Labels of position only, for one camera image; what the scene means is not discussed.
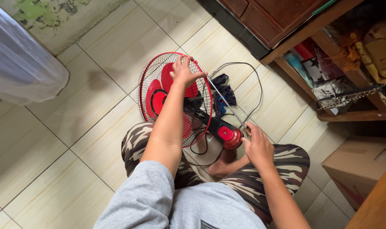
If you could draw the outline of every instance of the wall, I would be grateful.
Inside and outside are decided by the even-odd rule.
[[[128,0],[0,0],[0,8],[54,55]]]

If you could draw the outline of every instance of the red fan guard rim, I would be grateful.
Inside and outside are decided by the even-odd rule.
[[[141,106],[142,108],[142,114],[143,114],[143,117],[145,119],[146,122],[148,122],[148,118],[146,117],[146,112],[143,108],[143,102],[142,102],[142,85],[143,85],[143,82],[144,82],[144,79],[145,79],[145,75],[146,75],[146,72],[148,71],[149,67],[151,66],[151,64],[154,62],[154,60],[156,60],[159,56],[161,55],[164,55],[164,54],[167,54],[167,53],[175,53],[175,54],[179,54],[179,55],[183,55],[184,57],[188,57],[186,56],[185,54],[182,54],[182,53],[178,53],[178,52],[166,52],[166,53],[161,53],[157,56],[155,56],[152,60],[149,61],[148,65],[146,66],[143,74],[142,74],[142,77],[141,77],[141,81],[140,81],[140,84],[139,84],[139,105]],[[191,60],[197,67],[197,69],[199,70],[199,72],[204,72],[203,69],[200,67],[200,65],[197,63],[197,60]],[[207,85],[207,89],[208,89],[208,94],[210,96],[210,101],[211,103],[213,103],[213,98],[212,98],[212,94],[211,94],[211,89],[210,89],[210,84],[208,83],[208,80],[207,80],[207,77],[204,77],[203,78],[204,81],[206,82],[206,85]],[[206,125],[206,129],[204,130],[204,132],[201,134],[200,138],[197,139],[197,141],[195,141],[193,144],[191,145],[194,145],[195,143],[197,143],[204,135],[205,133],[207,132],[207,129],[208,129],[208,126],[210,125],[210,121],[211,121],[211,114],[213,113],[213,106],[210,106],[210,117],[208,119],[208,123]]]

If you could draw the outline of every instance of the yellow fabric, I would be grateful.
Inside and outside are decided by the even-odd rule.
[[[364,44],[358,42],[356,47],[375,81],[386,84],[386,22],[374,25],[364,36]]]

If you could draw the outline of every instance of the white curtain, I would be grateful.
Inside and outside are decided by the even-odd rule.
[[[0,8],[0,98],[18,105],[56,97],[68,70]]]

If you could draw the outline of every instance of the cabinet drawer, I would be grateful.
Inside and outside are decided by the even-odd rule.
[[[224,6],[230,8],[238,17],[244,13],[247,8],[248,2],[246,0],[219,0]]]
[[[264,42],[268,48],[273,45],[270,42],[282,34],[256,4],[250,4],[248,6],[244,15],[241,17],[241,22],[258,38],[261,38],[261,41]]]
[[[298,21],[306,12],[321,2],[328,0],[255,0],[264,8],[283,28]]]

